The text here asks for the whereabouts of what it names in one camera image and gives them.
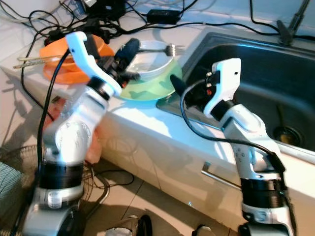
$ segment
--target orange bowl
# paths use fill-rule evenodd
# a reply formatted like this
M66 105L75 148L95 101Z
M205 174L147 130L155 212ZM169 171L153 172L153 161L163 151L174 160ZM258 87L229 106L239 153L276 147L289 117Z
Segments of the orange bowl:
M102 56L112 56L114 54L113 50L108 47L102 38L93 35L94 41L96 43L96 47L98 52L100 53L100 51L103 51L103 55ZM68 45L67 42L65 40L65 38L61 38L49 45L47 45L46 47L40 49L39 51L39 55L44 58L44 57L50 57L50 56L62 56L66 50L68 49ZM58 65L59 60L57 61L50 61L47 62L46 65L49 67L53 67L56 68L56 66ZM65 61L62 64L62 68L66 69L66 70L70 70L70 71L79 71L80 69L76 66L76 64L74 63L72 58L66 58Z
M107 44L104 44L101 50L99 51L99 54L101 57L113 56L114 51ZM56 66L49 66L48 64L46 64L44 66L44 71L43 71L44 76L48 80L51 80L55 69L56 69ZM73 71L73 70L67 70L64 67L61 67L56 77L57 84L66 84L66 85L86 83L89 80L90 78L79 68L78 70Z

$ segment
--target cabinet handle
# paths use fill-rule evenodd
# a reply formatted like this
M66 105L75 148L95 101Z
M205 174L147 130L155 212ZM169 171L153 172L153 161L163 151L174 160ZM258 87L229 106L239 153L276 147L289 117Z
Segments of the cabinet handle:
M226 179L223 179L223 178L221 178L221 177L219 177L219 176L217 176L217 175L215 175L215 174L213 174L213 173L210 173L210 172L208 171L210 165L211 165L211 164L206 161L206 162L203 164L201 173L204 174L204 175L206 175L206 176L208 176L208 177L210 177L210 178L213 178L214 180L216 180L216 181L218 181L218 182L220 182L220 183L223 183L223 184L225 184L225 185L227 185L227 186L229 186L229 187L235 188L235 189L237 189L237 190L241 190L241 186L236 185L236 184L234 184L234 183L232 183L232 182L230 182L230 181L228 181L228 180L226 180Z

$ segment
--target stainless steel sink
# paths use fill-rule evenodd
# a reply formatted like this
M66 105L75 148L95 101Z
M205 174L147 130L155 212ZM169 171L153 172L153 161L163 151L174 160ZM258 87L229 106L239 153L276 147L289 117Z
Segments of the stainless steel sink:
M236 102L264 120L282 151L315 158L315 52L209 33L184 65L184 80L191 84L199 79L198 66L210 71L214 62L228 58L242 60ZM160 99L157 107L180 115L179 96ZM217 127L197 110L190 109L189 116Z

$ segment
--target faucet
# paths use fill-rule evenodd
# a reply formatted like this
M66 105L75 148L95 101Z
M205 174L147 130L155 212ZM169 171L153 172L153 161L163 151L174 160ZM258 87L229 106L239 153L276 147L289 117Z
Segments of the faucet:
M310 0L303 0L300 9L294 14L289 27L287 28L281 20L277 20L277 26L280 33L279 43L285 46L291 45L293 37L297 32L302 20L304 18L304 12L310 3Z

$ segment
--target floor tile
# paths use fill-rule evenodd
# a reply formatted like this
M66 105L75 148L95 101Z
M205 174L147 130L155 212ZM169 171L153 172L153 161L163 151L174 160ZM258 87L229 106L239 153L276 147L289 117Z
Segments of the floor tile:
M133 214L148 214L154 235L190 236L200 224L209 226L217 236L229 233L229 228L147 183L143 183L124 217Z
M101 170L117 170L120 169L117 166L107 162L105 160L100 160L100 164L98 164L95 168L95 172L99 172ZM124 172L117 173L105 173L105 176L109 183L123 183L130 181L130 175ZM97 209L97 211L91 216L89 221L87 222L85 236L95 236L101 234L101 232L106 231L106 229L113 226L115 223L121 220L123 215L125 214L128 206L132 202L135 197L136 192L139 190L142 180L135 177L134 182L128 186L115 186L110 189L110 193L108 198L104 201L104 203ZM90 204L93 204L94 201L102 194L102 190L94 188L91 198Z

